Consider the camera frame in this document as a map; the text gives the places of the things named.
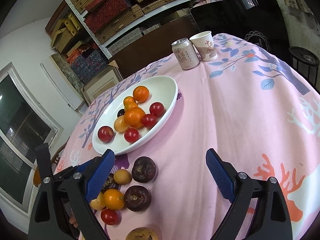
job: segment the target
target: picture frame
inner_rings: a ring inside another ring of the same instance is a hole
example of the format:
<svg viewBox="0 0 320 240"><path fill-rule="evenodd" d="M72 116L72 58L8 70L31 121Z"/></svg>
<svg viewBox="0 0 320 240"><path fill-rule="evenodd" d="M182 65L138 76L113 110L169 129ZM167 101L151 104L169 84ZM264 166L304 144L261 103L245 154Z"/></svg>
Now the picture frame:
<svg viewBox="0 0 320 240"><path fill-rule="evenodd" d="M113 60L104 70L83 87L82 93L85 100L90 105L100 94L122 80L123 78L118 69L118 65L116 64L116 61Z"/></svg>

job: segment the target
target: tablecloth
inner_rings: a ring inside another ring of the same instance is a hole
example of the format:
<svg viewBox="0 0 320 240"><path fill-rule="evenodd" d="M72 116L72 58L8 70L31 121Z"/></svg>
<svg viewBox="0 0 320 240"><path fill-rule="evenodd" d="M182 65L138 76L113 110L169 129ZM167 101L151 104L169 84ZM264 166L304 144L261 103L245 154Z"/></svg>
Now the tablecloth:
<svg viewBox="0 0 320 240"><path fill-rule="evenodd" d="M159 170L154 182L132 181L151 191L144 212L119 212L121 223L106 226L111 240L125 239L136 227L153 228L162 240L210 239L230 203L223 199L205 163L214 148L222 160L251 178L274 176L282 188L300 239L320 210L320 96L294 69L264 49L228 34L214 36L218 58L183 71L173 54L102 93L75 127L56 172L99 154L92 132L106 107L128 87L154 75L173 77L176 106L164 127L145 145L116 157L113 172L131 171L140 156ZM237 239L245 237L252 201Z"/></svg>

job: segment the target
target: can lid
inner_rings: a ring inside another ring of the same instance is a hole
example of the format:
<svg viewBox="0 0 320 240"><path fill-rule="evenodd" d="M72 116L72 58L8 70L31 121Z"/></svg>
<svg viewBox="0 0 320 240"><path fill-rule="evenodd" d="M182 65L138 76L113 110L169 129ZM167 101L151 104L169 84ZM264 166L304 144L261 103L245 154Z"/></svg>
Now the can lid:
<svg viewBox="0 0 320 240"><path fill-rule="evenodd" d="M177 41L173 42L173 43L171 44L171 46L177 45L177 44L182 43L182 42L184 42L184 41L186 41L186 40L187 40L187 38L183 38L183 39L177 40Z"/></svg>

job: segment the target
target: red tomato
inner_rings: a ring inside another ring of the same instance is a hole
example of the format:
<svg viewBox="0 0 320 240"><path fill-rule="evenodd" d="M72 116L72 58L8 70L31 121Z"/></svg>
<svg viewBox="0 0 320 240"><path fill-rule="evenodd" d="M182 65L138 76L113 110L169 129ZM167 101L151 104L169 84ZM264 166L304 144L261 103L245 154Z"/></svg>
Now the red tomato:
<svg viewBox="0 0 320 240"><path fill-rule="evenodd" d="M155 102L150 106L149 111L155 117L160 117L164 113L164 106L160 102Z"/></svg>
<svg viewBox="0 0 320 240"><path fill-rule="evenodd" d="M105 224L113 226L118 223L119 216L116 211L105 208L101 211L101 219Z"/></svg>
<svg viewBox="0 0 320 240"><path fill-rule="evenodd" d="M129 128L124 133L124 139L129 143L134 143L139 140L140 134L139 132L134 128Z"/></svg>
<svg viewBox="0 0 320 240"><path fill-rule="evenodd" d="M98 138L104 143L111 142L114 135L114 131L110 126L102 126L98 130Z"/></svg>
<svg viewBox="0 0 320 240"><path fill-rule="evenodd" d="M151 129L157 123L157 118L153 114L146 114L141 118L141 122L145 128Z"/></svg>

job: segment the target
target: stool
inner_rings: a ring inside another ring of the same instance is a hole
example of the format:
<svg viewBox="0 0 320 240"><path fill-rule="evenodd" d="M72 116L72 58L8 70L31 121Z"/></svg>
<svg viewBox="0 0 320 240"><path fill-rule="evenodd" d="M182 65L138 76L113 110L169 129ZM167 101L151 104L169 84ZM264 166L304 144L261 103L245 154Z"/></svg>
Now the stool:
<svg viewBox="0 0 320 240"><path fill-rule="evenodd" d="M315 83L314 86L316 86L317 83L317 77L318 77L318 69L319 69L319 59L318 57L313 54L311 51L301 48L301 47L290 47L289 51L291 53L292 57L292 66L293 66L293 59L297 61L296 69L297 71L302 74L301 71L299 71L299 65L307 65L308 66L308 81L310 81L310 67L316 68L316 77L315 77Z"/></svg>

